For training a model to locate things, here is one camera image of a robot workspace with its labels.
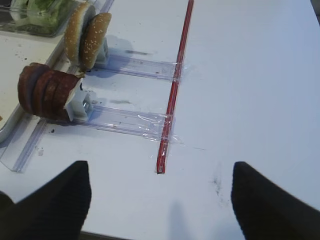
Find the sesame seed bun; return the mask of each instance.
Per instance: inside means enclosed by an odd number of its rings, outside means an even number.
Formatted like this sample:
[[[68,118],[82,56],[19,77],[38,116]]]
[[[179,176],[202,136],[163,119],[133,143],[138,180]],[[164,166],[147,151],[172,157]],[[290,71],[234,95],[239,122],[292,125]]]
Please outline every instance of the sesame seed bun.
[[[81,37],[89,23],[96,15],[95,7],[83,2],[78,5],[71,15],[64,32],[64,51],[67,58],[75,65],[79,65],[79,48]]]
[[[101,48],[104,47],[105,35],[112,15],[108,12],[96,15],[88,24],[80,52],[82,64],[92,69]]]

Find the food sample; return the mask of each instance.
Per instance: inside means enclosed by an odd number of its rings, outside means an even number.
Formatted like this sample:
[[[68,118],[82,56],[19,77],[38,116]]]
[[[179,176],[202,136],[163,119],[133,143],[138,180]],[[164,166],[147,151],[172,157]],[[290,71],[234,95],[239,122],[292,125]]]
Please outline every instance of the food sample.
[[[6,15],[0,29],[11,32],[54,36],[67,19],[74,0],[1,0],[0,15]]]
[[[75,104],[83,104],[86,97],[84,93],[80,101],[70,105],[76,92],[82,92],[81,83],[82,80],[75,75],[33,62],[25,66],[19,76],[19,103],[29,114],[70,122],[78,108]]]
[[[64,51],[67,58],[79,65],[79,49],[82,35],[89,21],[96,15],[95,7],[88,3],[80,3],[71,15],[64,33]]]
[[[96,62],[107,60],[108,45],[105,35],[111,16],[108,12],[96,15],[85,30],[80,56],[84,67],[87,69],[92,69]]]

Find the white table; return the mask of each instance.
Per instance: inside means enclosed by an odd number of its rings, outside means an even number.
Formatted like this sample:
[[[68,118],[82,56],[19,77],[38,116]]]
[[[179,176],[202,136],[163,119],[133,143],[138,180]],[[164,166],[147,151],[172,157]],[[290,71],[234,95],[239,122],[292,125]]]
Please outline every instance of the white table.
[[[166,47],[159,59],[173,61],[169,53],[178,45]],[[159,47],[158,56],[167,48]],[[144,51],[143,45],[133,49]],[[320,28],[310,2],[198,0],[185,64],[174,126],[184,145],[171,145],[164,175],[155,174],[158,142],[58,127],[45,135],[38,146],[43,155],[35,154],[24,174],[0,165],[0,190],[19,201],[74,160],[88,160],[93,195],[84,231],[133,240],[243,239],[230,193],[233,164],[246,161],[320,209]],[[95,90],[103,79],[96,81],[88,83]],[[139,98],[128,90],[146,93],[136,85],[150,89],[147,79],[108,81],[117,81],[119,96],[142,110],[165,111],[159,93],[165,83],[154,81],[159,102],[151,104],[139,100],[152,94]]]

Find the plastic container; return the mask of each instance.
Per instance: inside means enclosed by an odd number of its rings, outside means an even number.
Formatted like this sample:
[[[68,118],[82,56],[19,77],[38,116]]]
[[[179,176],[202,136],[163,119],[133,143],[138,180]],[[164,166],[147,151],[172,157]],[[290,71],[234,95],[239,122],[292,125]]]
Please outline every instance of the plastic container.
[[[0,31],[54,37],[75,0],[0,0]]]

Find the red straw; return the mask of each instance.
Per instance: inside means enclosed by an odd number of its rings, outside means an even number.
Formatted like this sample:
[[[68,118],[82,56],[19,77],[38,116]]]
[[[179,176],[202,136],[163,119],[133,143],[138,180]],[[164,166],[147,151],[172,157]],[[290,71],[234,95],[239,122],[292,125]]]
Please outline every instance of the red straw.
[[[169,147],[169,138],[170,138],[170,132],[171,132],[174,114],[175,114],[178,87],[179,87],[179,82],[181,78],[182,65],[184,62],[186,43],[187,43],[187,37],[188,37],[188,31],[189,31],[189,25],[190,25],[193,7],[194,7],[194,0],[189,0],[186,13],[185,13],[185,18],[184,18],[179,52],[176,58],[177,65],[175,66],[175,71],[173,75],[174,81],[172,82],[172,85],[171,85],[168,107],[166,109],[166,114],[168,115],[168,117],[165,119],[165,122],[164,122],[158,157],[156,161],[157,174],[164,174],[166,172],[166,157],[167,157],[167,152]]]

